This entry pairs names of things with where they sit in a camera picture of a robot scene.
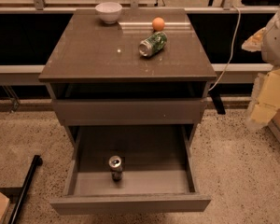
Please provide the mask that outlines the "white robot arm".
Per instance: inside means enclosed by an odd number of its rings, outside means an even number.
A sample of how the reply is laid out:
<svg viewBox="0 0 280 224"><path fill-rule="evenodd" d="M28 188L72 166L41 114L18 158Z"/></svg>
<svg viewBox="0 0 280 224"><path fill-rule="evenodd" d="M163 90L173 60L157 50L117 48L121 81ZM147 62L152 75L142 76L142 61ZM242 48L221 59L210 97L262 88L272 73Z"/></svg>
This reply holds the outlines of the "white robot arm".
<svg viewBox="0 0 280 224"><path fill-rule="evenodd" d="M254 81L246 125L257 130L267 126L280 109L280 9L264 28L243 43L242 49L260 51L262 60L273 66L269 73L258 74Z"/></svg>

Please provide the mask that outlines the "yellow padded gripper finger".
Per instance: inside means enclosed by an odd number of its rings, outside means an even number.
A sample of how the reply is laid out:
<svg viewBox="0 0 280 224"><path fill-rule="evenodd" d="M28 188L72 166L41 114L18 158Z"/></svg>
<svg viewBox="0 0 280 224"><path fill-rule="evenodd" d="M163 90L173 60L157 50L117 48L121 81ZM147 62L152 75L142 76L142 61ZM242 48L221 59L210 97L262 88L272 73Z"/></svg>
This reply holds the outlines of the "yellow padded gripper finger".
<svg viewBox="0 0 280 224"><path fill-rule="evenodd" d="M269 124L279 109L280 68L256 77L245 124L250 130L259 130Z"/></svg>
<svg viewBox="0 0 280 224"><path fill-rule="evenodd" d="M242 44L242 49L250 52L261 51L264 33L265 28L261 28L258 31L256 31Z"/></svg>

